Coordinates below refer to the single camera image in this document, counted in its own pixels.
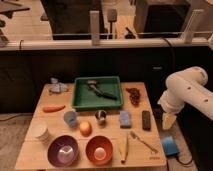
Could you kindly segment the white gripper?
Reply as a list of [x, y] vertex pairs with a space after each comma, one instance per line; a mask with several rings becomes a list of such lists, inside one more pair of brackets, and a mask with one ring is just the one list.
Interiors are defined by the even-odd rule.
[[165, 112], [162, 117], [162, 127], [164, 130], [168, 130], [176, 121], [177, 116], [174, 114], [178, 114], [182, 110], [182, 101], [171, 94], [163, 93], [158, 104]]

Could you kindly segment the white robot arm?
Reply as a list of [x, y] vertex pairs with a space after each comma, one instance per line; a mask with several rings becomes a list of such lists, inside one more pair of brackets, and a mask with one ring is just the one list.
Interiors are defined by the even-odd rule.
[[207, 82], [207, 72], [197, 66], [175, 72], [166, 78], [167, 89], [158, 100], [158, 104], [163, 109], [164, 130], [173, 126], [177, 114], [186, 103], [213, 121], [213, 92], [205, 88]]

